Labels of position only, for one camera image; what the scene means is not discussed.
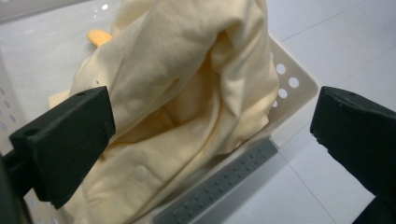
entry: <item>cloth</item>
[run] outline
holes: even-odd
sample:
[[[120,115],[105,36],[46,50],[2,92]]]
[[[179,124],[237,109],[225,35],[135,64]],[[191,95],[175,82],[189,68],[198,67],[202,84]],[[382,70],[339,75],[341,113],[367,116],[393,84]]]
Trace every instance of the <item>cloth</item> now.
[[[277,96],[263,0],[125,0],[112,34],[70,90],[106,85],[117,127],[64,207],[75,223],[141,217],[260,131]]]

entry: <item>cream fabric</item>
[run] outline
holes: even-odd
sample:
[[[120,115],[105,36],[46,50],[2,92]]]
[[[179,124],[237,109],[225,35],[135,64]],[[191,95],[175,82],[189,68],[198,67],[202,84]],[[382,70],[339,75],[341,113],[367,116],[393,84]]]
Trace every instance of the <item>cream fabric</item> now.
[[[117,127],[64,207],[75,223],[136,220],[262,129],[277,95],[263,0],[125,0],[112,34],[70,91],[106,85]]]

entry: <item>gray plastic strip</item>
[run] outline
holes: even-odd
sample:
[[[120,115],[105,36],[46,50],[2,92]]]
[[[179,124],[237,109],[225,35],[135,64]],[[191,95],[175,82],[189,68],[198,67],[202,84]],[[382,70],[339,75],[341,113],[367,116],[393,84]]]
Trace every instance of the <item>gray plastic strip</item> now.
[[[186,194],[178,203],[163,210],[153,223],[189,223],[276,153],[277,148],[269,138],[251,143],[238,159]]]

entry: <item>white plastic basket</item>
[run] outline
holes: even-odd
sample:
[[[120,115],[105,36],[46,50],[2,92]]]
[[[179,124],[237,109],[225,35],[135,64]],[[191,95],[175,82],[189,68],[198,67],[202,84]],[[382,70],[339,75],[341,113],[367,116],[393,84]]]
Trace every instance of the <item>white plastic basket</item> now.
[[[118,5],[118,1],[112,4],[89,1],[23,18],[2,20],[0,17],[0,149],[3,155],[12,148],[8,136],[26,121],[44,113],[48,96],[70,87],[75,71],[94,50],[85,44],[86,32],[93,28],[107,29]],[[311,120],[319,84],[273,37],[271,48],[280,90],[268,126],[235,153],[221,158],[193,185],[137,222],[192,221],[232,192],[244,177]],[[204,200],[205,204],[200,206],[199,202]],[[25,201],[35,224],[65,223],[61,211],[40,202],[32,191],[25,196]]]

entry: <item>white tile floor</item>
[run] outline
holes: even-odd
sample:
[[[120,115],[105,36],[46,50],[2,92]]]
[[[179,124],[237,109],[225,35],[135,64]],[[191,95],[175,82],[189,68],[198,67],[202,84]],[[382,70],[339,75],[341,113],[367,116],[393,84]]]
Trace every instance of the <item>white tile floor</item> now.
[[[396,2],[267,0],[271,32],[323,85],[396,110]],[[238,190],[199,223],[351,223],[374,198],[308,126],[280,149],[283,168],[240,206]],[[260,179],[260,171],[252,178]]]

